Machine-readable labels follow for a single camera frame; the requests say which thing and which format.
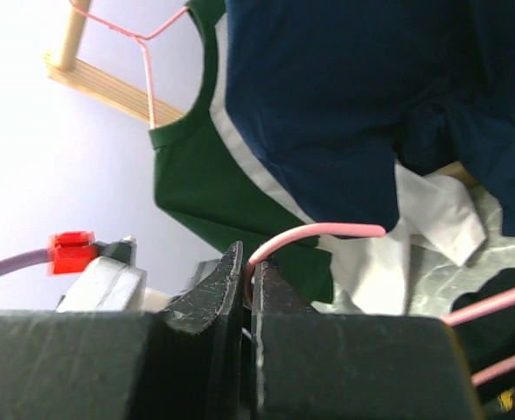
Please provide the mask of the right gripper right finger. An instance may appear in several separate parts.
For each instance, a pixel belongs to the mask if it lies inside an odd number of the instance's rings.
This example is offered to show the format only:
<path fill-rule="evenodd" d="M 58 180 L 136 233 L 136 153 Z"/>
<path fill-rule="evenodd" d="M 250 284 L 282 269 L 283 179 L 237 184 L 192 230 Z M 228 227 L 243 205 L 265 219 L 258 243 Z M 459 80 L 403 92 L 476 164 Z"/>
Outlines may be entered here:
<path fill-rule="evenodd" d="M 292 287 L 276 260 L 256 265 L 252 310 L 252 414 L 253 419 L 288 419 L 284 396 L 296 394 L 292 374 L 301 359 L 297 328 L 318 311 Z"/>

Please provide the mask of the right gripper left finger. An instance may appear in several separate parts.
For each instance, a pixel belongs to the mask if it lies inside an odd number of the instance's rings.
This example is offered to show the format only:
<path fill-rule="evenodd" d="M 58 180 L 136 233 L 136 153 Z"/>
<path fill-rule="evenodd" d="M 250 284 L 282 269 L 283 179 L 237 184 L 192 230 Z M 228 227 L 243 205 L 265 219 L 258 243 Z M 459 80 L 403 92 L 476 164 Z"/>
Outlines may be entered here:
<path fill-rule="evenodd" d="M 240 387 L 243 244 L 158 314 L 163 322 L 164 417 L 234 419 Z"/>

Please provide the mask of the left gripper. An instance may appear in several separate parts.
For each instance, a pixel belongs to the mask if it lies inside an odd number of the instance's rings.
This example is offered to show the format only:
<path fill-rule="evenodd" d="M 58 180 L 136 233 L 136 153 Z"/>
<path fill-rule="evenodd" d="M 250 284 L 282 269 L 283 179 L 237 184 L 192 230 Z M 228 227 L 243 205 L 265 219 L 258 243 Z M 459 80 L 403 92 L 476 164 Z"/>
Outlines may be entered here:
<path fill-rule="evenodd" d="M 222 293 L 222 275 L 220 272 L 220 260 L 212 259 L 199 262 L 194 274 L 188 281 L 182 298 L 195 293 L 204 297 L 215 297 Z"/>

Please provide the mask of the pink wire hanger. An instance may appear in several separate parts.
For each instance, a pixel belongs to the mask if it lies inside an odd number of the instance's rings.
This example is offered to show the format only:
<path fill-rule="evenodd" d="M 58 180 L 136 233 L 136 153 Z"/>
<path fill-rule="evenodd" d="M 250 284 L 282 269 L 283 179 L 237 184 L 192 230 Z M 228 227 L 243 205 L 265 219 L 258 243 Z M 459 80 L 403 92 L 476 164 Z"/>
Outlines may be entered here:
<path fill-rule="evenodd" d="M 251 279 L 256 265 L 266 260 L 268 256 L 285 245 L 318 235 L 342 235 L 362 238 L 382 237 L 385 234 L 386 230 L 380 225 L 321 222 L 294 227 L 274 236 L 253 252 L 245 266 L 243 279 L 244 296 L 247 304 L 249 306 L 253 305 L 253 286 Z M 513 306 L 515 306 L 515 288 L 466 306 L 458 311 L 453 311 L 442 317 L 442 322 L 448 326 L 459 326 L 468 321 L 480 319 Z M 477 372 L 472 376 L 472 382 L 478 386 L 513 370 L 515 370 L 515 355 Z"/>

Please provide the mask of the black t shirt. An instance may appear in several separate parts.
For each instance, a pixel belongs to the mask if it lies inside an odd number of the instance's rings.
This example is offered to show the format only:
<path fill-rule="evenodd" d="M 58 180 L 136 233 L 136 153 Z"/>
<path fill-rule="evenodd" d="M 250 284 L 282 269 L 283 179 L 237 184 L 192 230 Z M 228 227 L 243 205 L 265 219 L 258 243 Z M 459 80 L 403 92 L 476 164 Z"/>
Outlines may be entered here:
<path fill-rule="evenodd" d="M 480 289 L 464 293 L 451 310 L 490 298 L 515 287 L 515 268 L 503 269 Z M 477 373 L 515 355 L 515 306 L 455 327 L 470 370 Z M 488 419 L 515 419 L 515 371 L 501 375 L 477 388 Z"/>

